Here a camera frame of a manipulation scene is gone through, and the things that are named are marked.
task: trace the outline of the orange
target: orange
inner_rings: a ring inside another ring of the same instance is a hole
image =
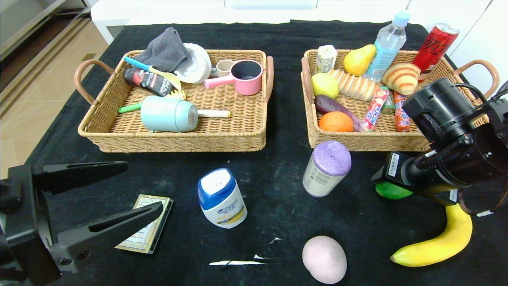
[[[353,120],[343,112],[332,111],[323,115],[319,127],[325,131],[352,132]]]

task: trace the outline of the eggplant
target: eggplant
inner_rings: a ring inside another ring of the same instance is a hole
[[[344,105],[335,101],[335,99],[318,94],[315,97],[314,104],[316,105],[316,110],[321,112],[322,114],[326,114],[332,111],[340,111],[345,113],[353,120],[353,130],[355,132],[365,132],[367,128],[362,124],[362,122],[353,114],[349,109],[345,108]]]

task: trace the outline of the light blue cup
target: light blue cup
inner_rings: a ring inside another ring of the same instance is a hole
[[[150,95],[141,104],[141,121],[148,130],[187,132],[198,124],[198,110],[190,102]]]

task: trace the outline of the white plate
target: white plate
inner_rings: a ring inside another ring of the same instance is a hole
[[[184,43],[183,46],[191,54],[192,60],[175,70],[176,77],[187,83],[202,83],[212,70],[210,56],[200,45]]]

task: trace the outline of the green handle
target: green handle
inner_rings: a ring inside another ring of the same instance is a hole
[[[131,105],[127,105],[127,106],[121,107],[121,108],[118,109],[118,112],[119,113],[124,113],[124,112],[127,112],[127,111],[137,110],[137,109],[141,108],[141,104],[142,103],[136,103],[136,104],[131,104]]]

